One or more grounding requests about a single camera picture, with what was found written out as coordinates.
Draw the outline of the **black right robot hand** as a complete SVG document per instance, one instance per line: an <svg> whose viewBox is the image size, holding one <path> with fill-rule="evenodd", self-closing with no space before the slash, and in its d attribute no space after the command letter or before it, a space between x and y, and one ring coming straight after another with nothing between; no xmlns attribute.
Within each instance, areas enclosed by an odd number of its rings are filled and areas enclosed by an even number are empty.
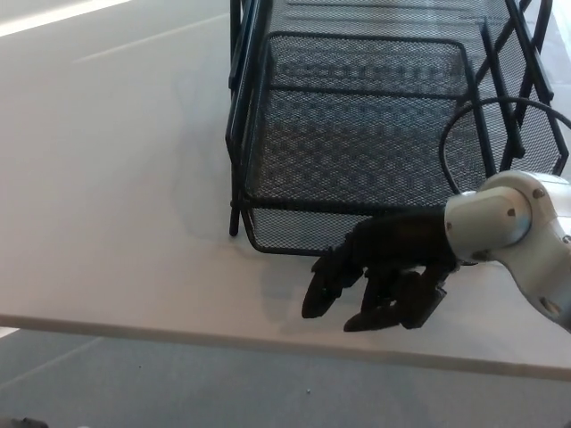
<svg viewBox="0 0 571 428"><path fill-rule="evenodd" d="M360 310L345 322L346 332L418 329L442 302L445 280L459 265L441 207L363 220L313 264L302 317L324 316L364 277Z"/></svg>

